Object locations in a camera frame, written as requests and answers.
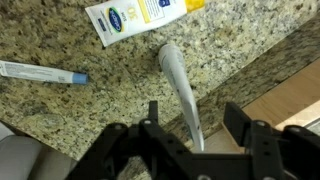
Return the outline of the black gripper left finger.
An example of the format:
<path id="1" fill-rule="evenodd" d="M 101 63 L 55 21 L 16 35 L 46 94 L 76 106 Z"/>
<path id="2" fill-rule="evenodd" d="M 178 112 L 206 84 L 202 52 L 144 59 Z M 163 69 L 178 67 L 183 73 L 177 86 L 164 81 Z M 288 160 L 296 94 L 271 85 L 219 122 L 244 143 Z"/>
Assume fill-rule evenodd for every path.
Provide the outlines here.
<path id="1" fill-rule="evenodd" d="M 146 127 L 148 128 L 149 131 L 157 130 L 159 128 L 157 101 L 149 102 L 149 110 L 148 110 L 148 118 L 146 120 Z"/>

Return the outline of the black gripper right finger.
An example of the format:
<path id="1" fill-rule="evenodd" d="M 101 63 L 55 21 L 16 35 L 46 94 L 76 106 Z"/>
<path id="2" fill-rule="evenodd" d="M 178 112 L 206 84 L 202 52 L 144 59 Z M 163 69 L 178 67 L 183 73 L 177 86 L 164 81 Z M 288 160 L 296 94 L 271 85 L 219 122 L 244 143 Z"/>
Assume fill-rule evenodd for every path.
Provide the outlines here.
<path id="1" fill-rule="evenodd" d="M 250 123 L 251 119 L 236 103 L 226 103 L 223 124 L 240 147 L 243 147 L 245 144 L 246 131 Z"/>

